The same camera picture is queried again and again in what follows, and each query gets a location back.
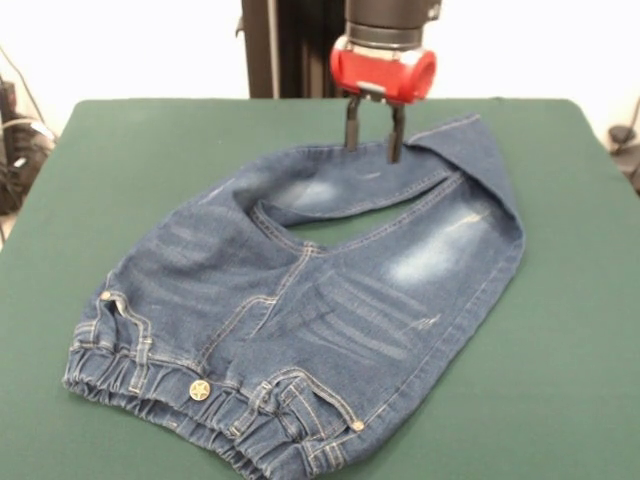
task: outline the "jeans pocket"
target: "jeans pocket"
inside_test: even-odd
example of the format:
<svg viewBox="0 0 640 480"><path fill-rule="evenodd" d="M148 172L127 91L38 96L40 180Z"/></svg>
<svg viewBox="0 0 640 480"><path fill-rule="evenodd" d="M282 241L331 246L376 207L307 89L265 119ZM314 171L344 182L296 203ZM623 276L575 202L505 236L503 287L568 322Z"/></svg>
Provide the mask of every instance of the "jeans pocket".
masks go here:
<svg viewBox="0 0 640 480"><path fill-rule="evenodd" d="M305 440L328 440L360 422L339 396L307 373L293 380L280 397L284 411L292 412L304 431L296 435Z"/></svg>

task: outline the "green table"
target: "green table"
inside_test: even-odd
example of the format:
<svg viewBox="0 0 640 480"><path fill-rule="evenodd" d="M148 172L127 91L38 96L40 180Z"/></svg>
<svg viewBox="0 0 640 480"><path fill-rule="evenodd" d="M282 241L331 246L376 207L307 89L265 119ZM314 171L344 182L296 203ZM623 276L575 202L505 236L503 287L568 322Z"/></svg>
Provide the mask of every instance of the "green table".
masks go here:
<svg viewBox="0 0 640 480"><path fill-rule="evenodd" d="M262 153L340 141L344 106L77 107L0 254L0 478L239 478L168 430L64 390L72 330L168 211ZM528 234L520 273L411 420L369 461L327 478L640 478L640 202L566 101L434 100L409 109L407 130L472 111L512 176ZM363 105L361 119L363 140L390 129L382 106Z"/></svg>

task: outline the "jeans waistband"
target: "jeans waistband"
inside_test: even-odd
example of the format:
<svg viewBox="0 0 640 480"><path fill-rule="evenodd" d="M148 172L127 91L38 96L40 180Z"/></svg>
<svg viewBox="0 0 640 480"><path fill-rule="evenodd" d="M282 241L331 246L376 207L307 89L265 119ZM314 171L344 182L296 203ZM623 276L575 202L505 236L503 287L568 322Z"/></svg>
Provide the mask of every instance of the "jeans waistband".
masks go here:
<svg viewBox="0 0 640 480"><path fill-rule="evenodd" d="M76 346L63 383L89 400L124 408L215 451L246 479L311 478L342 466L338 455L311 453L297 441L303 425L313 423L312 412L296 408L299 401L286 399L278 411L267 412L238 389L210 382L209 396L197 401L189 395L193 382L201 380L195 372L154 359L136 391L131 385L138 368L135 354Z"/></svg>

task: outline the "rivet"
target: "rivet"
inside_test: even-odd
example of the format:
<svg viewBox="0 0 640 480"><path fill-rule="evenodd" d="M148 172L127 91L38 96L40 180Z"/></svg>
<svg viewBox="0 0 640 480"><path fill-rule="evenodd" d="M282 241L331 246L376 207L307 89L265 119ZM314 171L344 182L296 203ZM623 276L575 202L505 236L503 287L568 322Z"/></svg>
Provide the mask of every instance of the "rivet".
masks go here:
<svg viewBox="0 0 640 480"><path fill-rule="evenodd" d="M351 425L351 428L353 428L356 432L361 432L362 430L364 430L364 423L361 420L356 420Z"/></svg>
<svg viewBox="0 0 640 480"><path fill-rule="evenodd" d="M196 402L206 400L210 393L211 386L204 380L196 380L191 384L191 387L189 387L189 395Z"/></svg>

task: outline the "denim jeans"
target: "denim jeans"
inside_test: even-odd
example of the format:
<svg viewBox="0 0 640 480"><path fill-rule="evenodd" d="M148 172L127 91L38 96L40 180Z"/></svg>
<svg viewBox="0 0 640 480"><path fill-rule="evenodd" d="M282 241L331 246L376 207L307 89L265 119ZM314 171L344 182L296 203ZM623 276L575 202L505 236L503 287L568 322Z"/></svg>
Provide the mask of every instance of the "denim jeans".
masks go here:
<svg viewBox="0 0 640 480"><path fill-rule="evenodd" d="M171 212L106 276L63 379L217 452L247 479L372 454L514 276L524 231L478 116L387 145L265 155ZM336 245L294 225L407 202Z"/></svg>

